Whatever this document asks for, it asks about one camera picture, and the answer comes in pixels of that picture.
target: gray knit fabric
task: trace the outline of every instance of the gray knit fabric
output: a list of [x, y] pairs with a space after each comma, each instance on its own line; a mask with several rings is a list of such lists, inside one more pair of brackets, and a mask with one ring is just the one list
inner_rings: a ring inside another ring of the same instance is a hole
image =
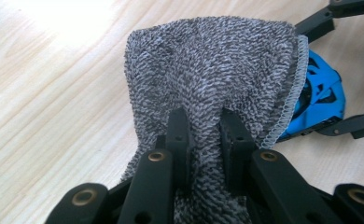
[[128, 81], [140, 156], [165, 134], [170, 111], [187, 112], [196, 147], [192, 193], [176, 194], [175, 223], [248, 223], [244, 197], [224, 186], [219, 118], [236, 111], [261, 148], [271, 148], [292, 117], [305, 80], [308, 44], [292, 25], [237, 17], [174, 21], [128, 38]]

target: blue robot part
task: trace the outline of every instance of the blue robot part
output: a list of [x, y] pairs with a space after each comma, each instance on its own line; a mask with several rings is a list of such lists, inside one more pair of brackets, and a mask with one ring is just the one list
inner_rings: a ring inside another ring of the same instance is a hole
[[278, 141], [306, 135], [342, 120], [344, 108], [345, 97], [339, 74], [310, 50], [305, 85], [292, 121]]

